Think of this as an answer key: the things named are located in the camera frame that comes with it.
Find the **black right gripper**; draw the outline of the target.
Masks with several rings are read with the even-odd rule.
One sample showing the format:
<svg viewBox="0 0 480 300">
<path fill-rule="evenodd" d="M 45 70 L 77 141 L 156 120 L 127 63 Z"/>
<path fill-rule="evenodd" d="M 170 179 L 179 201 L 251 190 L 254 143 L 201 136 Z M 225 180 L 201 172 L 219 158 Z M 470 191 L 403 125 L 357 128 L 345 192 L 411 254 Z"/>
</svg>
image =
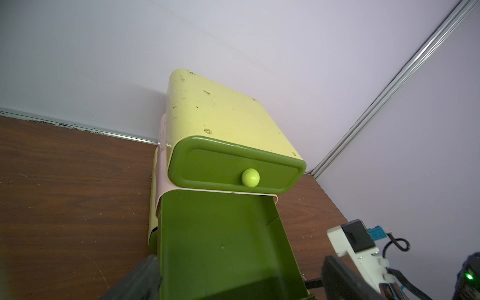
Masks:
<svg viewBox="0 0 480 300">
<path fill-rule="evenodd" d="M 480 253 L 475 252 L 463 263 L 457 275 L 453 300 L 480 300 Z"/>
</svg>

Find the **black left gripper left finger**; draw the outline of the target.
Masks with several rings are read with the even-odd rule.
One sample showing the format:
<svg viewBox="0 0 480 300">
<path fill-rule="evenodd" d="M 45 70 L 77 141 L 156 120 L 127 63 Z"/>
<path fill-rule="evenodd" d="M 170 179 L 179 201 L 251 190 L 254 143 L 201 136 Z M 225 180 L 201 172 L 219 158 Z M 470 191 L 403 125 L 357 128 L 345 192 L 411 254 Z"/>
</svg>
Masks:
<svg viewBox="0 0 480 300">
<path fill-rule="evenodd" d="M 99 299 L 158 300 L 161 283 L 160 261 L 152 254 Z"/>
</svg>

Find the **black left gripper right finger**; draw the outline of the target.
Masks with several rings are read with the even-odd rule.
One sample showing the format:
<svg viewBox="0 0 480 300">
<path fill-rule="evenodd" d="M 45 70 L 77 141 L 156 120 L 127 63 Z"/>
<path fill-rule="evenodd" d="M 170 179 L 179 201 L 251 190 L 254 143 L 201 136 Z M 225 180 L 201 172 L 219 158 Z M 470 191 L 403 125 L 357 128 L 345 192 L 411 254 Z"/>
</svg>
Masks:
<svg viewBox="0 0 480 300">
<path fill-rule="evenodd" d="M 322 283 L 329 300 L 384 300 L 385 298 L 340 259 L 327 256 Z"/>
</svg>

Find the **green drawer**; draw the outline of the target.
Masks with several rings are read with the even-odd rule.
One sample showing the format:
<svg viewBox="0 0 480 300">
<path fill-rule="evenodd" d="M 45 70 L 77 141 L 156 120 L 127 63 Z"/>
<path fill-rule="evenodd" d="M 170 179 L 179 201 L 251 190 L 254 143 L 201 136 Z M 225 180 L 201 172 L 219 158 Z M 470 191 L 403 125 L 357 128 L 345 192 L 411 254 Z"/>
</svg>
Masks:
<svg viewBox="0 0 480 300">
<path fill-rule="evenodd" d="M 275 199 L 177 190 L 161 200 L 162 300 L 310 300 Z"/>
<path fill-rule="evenodd" d="M 302 159 L 208 137 L 188 137 L 173 148 L 168 177 L 181 188 L 283 194 L 306 170 Z"/>
</svg>

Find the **yellow-green drawer cabinet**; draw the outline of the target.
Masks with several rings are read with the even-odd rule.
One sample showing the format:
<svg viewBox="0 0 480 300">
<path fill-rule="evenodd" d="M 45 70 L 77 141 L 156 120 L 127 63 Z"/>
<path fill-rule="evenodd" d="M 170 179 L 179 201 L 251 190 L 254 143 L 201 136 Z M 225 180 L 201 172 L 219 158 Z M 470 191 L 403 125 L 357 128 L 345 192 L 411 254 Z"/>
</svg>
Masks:
<svg viewBox="0 0 480 300">
<path fill-rule="evenodd" d="M 167 89 L 166 113 L 154 153 L 147 245 L 157 250 L 161 199 L 171 191 L 188 190 L 236 195 L 262 195 L 238 191 L 192 189 L 173 184 L 168 177 L 173 148 L 182 140 L 202 136 L 256 150 L 303 160 L 262 104 L 229 87 L 186 69 L 174 71 Z"/>
</svg>

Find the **green top drawer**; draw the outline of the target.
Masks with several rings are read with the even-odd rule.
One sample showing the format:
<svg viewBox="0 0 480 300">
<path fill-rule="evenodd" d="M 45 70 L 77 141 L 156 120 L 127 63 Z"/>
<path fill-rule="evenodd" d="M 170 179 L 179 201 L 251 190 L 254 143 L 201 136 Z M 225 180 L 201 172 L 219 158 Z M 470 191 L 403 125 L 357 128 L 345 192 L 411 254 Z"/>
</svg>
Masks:
<svg viewBox="0 0 480 300">
<path fill-rule="evenodd" d="M 181 188 L 283 194 L 306 170 L 302 159 L 208 137 L 188 137 L 173 148 L 168 177 Z"/>
</svg>

